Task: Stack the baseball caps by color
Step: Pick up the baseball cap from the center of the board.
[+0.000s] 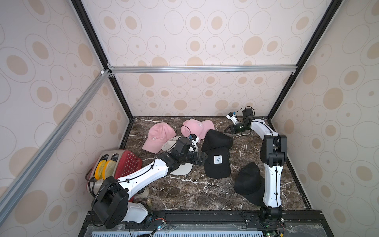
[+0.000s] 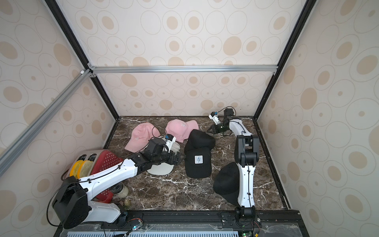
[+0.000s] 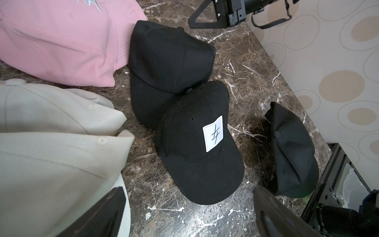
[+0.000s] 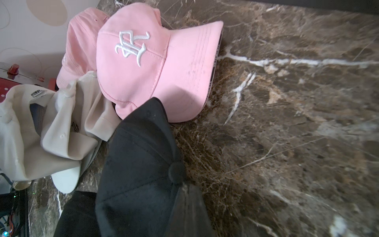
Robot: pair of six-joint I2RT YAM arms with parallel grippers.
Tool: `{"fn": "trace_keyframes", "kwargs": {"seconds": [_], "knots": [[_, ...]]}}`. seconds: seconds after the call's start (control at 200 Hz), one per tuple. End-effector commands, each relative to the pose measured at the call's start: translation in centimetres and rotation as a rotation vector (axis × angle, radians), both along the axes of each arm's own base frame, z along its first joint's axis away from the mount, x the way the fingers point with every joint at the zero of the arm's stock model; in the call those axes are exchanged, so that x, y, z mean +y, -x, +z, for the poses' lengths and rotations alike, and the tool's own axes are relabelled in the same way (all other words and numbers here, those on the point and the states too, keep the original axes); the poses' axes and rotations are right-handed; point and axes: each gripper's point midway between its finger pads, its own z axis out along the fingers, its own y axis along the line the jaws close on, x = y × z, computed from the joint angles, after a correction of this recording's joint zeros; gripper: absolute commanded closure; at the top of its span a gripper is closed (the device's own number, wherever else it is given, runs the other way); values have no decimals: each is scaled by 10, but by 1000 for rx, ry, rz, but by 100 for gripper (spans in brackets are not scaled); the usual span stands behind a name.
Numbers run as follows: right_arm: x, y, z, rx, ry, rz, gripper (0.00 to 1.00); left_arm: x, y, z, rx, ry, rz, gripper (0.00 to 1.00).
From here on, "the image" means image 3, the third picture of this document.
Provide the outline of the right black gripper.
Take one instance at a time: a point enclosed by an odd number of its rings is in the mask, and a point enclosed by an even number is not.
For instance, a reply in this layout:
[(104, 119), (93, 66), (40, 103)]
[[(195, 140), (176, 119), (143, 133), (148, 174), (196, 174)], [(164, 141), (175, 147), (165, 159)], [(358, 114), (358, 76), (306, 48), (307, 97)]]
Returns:
[(246, 16), (251, 14), (253, 26), (257, 28), (271, 28), (283, 24), (284, 18), (274, 20), (265, 25), (257, 25), (253, 15), (262, 12), (266, 6), (275, 2), (205, 0), (189, 17), (188, 24), (191, 29), (225, 29), (228, 26), (234, 27), (245, 21)]

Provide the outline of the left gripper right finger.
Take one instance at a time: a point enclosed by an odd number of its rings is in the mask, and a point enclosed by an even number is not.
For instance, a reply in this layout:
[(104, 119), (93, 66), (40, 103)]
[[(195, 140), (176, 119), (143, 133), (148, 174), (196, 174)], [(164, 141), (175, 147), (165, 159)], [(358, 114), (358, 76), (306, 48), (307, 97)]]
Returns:
[(262, 237), (320, 237), (266, 188), (253, 189), (256, 223)]

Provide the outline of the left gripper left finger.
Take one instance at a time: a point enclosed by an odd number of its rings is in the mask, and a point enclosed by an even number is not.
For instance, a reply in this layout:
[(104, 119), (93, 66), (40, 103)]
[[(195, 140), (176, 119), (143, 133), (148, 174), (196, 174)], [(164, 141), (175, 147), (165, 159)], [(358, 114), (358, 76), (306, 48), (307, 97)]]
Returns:
[(125, 205), (126, 197), (123, 188), (113, 188), (58, 236), (116, 237)]

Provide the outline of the black cap front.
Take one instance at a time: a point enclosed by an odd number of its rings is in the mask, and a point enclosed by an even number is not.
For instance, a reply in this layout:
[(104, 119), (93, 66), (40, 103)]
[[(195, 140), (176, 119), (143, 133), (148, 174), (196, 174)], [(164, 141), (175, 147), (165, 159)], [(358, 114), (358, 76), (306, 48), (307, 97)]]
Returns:
[(275, 176), (268, 189), (275, 196), (303, 198), (316, 188), (319, 167), (312, 139), (298, 116), (276, 102), (265, 118), (270, 122)]

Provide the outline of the black cap with white patch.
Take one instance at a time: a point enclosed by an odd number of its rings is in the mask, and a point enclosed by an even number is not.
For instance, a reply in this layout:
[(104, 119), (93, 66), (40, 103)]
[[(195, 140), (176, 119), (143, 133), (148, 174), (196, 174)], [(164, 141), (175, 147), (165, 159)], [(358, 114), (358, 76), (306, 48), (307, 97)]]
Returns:
[(166, 112), (154, 137), (175, 185), (197, 204), (223, 201), (244, 177), (241, 153), (228, 130), (229, 102), (224, 83), (207, 82)]

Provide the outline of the white Colorado cap front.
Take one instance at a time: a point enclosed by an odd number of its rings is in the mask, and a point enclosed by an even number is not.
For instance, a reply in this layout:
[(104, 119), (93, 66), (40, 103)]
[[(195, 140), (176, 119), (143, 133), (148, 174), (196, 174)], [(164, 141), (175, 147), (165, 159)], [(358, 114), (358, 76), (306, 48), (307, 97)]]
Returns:
[(59, 132), (115, 136), (126, 122), (113, 103), (82, 89), (1, 83), (1, 132)]

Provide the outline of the pink baseball cap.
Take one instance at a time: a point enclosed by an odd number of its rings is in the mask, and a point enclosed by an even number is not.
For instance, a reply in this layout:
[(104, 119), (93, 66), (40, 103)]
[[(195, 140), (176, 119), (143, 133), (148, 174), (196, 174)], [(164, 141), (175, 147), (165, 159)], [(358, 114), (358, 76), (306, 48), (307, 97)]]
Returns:
[(1, 60), (49, 82), (114, 87), (145, 19), (136, 1), (1, 1)]

